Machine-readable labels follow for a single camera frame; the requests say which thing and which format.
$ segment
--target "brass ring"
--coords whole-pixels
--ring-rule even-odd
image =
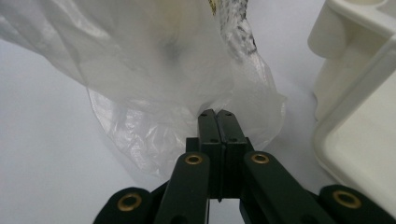
[[[135,202],[132,204],[126,204],[125,200],[134,198]],[[122,198],[119,199],[119,202],[117,203],[118,208],[122,212],[130,212],[134,209],[136,209],[140,204],[142,203],[142,197],[140,197],[139,194],[137,193],[127,193],[125,194]]]
[[[190,165],[197,165],[202,162],[202,157],[198,155],[190,155],[184,161]]]
[[[259,164],[265,164],[270,161],[270,159],[263,154],[254,154],[253,156],[251,156],[251,159]]]
[[[361,207],[361,200],[349,192],[346,192],[343,190],[336,190],[335,192],[332,193],[332,196],[334,197],[336,202],[338,202],[339,204],[341,204],[347,208],[356,209],[356,208]],[[348,197],[349,199],[351,199],[351,202],[347,202],[347,201],[343,200],[341,198],[342,196]]]

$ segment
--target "plastic wrapper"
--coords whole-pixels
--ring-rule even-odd
[[[235,113],[258,150],[282,126],[284,97],[246,9],[224,0],[1,0],[0,36],[85,85],[116,146],[140,169],[169,175],[208,108]]]

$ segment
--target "white surface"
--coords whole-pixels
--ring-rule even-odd
[[[259,52],[285,94],[287,116],[267,151],[307,189],[332,183],[311,147],[313,83],[322,60],[306,39],[322,1],[251,0]],[[40,56],[0,41],[0,223],[92,223],[116,191],[148,190],[144,175],[107,139],[82,86]],[[212,203],[210,223],[242,223],[237,200]]]
[[[388,0],[329,0],[309,37],[326,57],[314,93],[314,149],[337,180],[396,217],[396,9]]]

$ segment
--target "translucent plastic bag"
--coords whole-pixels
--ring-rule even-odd
[[[205,109],[235,113],[256,149],[280,130],[284,99],[257,53],[246,6],[0,0],[0,37],[43,55],[88,87],[116,146],[139,168],[169,175]]]

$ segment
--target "white bin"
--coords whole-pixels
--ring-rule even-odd
[[[308,45],[318,161],[396,217],[396,0],[327,0]]]

